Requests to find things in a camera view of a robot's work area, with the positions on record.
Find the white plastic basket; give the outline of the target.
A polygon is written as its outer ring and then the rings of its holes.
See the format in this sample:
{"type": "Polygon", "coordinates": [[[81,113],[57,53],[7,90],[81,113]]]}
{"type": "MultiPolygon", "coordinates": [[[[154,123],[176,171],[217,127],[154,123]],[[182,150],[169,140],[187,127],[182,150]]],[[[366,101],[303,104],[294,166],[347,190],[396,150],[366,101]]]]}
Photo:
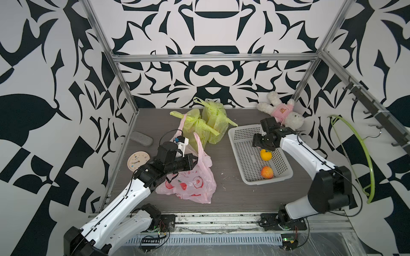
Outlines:
{"type": "Polygon", "coordinates": [[[261,149],[252,146],[254,134],[257,133],[265,134],[259,124],[231,128],[228,131],[228,137],[243,182],[253,186],[292,178],[293,170],[282,149],[278,148],[273,151],[272,159],[268,161],[261,158],[261,149]],[[273,171],[271,179],[266,179],[261,175],[262,169],[266,166],[273,171]]]}

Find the green plastic bag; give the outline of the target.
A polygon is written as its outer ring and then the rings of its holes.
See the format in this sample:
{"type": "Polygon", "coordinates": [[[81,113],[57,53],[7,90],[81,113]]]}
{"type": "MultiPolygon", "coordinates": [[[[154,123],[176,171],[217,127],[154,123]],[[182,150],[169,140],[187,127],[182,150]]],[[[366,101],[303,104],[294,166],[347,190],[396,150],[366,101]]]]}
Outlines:
{"type": "Polygon", "coordinates": [[[238,126],[237,123],[227,117],[226,110],[222,103],[209,100],[204,101],[198,97],[195,97],[193,101],[204,106],[202,119],[206,121],[209,127],[219,133],[219,135],[215,135],[211,132],[208,139],[209,143],[214,145],[219,143],[228,130],[229,125],[233,127],[238,126]]]}
{"type": "Polygon", "coordinates": [[[170,115],[180,119],[185,117],[182,131],[184,133],[184,137],[189,139],[189,145],[196,152],[198,152],[198,143],[195,139],[194,133],[199,136],[203,149],[205,148],[211,135],[220,135],[218,131],[210,127],[207,122],[201,118],[199,109],[191,109],[186,114],[172,111],[170,112],[170,115]]]}

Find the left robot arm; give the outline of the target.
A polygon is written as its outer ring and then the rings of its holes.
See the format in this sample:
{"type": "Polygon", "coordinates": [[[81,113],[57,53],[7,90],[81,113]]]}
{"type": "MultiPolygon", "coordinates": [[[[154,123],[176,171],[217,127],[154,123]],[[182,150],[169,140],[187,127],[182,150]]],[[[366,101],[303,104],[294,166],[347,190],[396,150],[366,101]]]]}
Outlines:
{"type": "Polygon", "coordinates": [[[81,228],[70,228],[64,235],[65,256],[111,256],[133,236],[155,229],[161,213],[151,204],[142,206],[134,217],[130,213],[160,184],[171,182],[168,175],[177,177],[191,171],[199,157],[186,153],[188,144],[166,141],[157,154],[132,174],[129,184],[104,210],[81,228]]]}

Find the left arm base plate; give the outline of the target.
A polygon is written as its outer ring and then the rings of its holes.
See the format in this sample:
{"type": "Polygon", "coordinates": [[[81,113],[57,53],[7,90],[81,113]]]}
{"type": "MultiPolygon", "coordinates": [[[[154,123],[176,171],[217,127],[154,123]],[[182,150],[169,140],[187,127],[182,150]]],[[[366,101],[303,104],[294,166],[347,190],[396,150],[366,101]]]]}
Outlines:
{"type": "Polygon", "coordinates": [[[162,233],[173,231],[175,229],[175,223],[175,214],[162,214],[160,216],[159,231],[162,233]]]}

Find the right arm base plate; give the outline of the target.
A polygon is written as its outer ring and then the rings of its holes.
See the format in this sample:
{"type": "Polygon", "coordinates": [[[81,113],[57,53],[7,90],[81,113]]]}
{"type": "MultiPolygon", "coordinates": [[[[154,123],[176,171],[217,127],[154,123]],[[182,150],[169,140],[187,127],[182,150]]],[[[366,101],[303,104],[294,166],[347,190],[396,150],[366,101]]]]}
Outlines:
{"type": "Polygon", "coordinates": [[[291,219],[288,214],[282,210],[278,213],[262,213],[260,217],[261,219],[258,224],[265,231],[305,231],[308,229],[304,219],[291,219]]]}

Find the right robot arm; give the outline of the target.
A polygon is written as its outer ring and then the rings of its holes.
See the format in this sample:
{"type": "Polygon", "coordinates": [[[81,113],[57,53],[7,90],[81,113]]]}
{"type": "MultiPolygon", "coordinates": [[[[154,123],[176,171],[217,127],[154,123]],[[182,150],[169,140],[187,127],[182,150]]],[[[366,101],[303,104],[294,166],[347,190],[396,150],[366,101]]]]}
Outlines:
{"type": "Polygon", "coordinates": [[[274,117],[261,120],[264,134],[253,136],[253,147],[287,152],[305,169],[312,179],[306,196],[287,203],[278,213],[279,221],[287,223],[350,206],[354,197],[351,172],[336,166],[313,151],[291,128],[278,123],[274,117]]]}

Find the pink plastic bag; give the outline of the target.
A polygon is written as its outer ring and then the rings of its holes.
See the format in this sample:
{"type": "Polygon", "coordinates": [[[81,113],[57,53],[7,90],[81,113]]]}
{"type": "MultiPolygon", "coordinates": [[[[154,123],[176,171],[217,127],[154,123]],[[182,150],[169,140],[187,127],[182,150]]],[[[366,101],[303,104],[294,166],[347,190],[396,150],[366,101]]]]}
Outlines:
{"type": "Polygon", "coordinates": [[[217,184],[211,171],[211,157],[204,151],[200,136],[192,133],[189,141],[197,143],[197,149],[186,146],[185,154],[192,153],[198,158],[198,163],[191,171],[180,171],[177,175],[167,175],[167,180],[160,184],[155,192],[160,195],[175,195],[180,199],[190,200],[200,204],[210,204],[217,184]]]}

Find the orange peach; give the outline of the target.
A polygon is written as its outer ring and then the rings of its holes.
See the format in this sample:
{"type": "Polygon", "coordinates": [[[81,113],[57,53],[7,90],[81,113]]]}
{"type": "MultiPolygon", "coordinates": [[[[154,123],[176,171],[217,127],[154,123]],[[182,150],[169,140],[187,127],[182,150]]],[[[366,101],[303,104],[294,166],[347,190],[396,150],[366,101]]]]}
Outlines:
{"type": "Polygon", "coordinates": [[[272,178],[275,177],[273,169],[269,166],[265,166],[265,167],[262,168],[261,176],[264,179],[272,179],[272,178]]]}

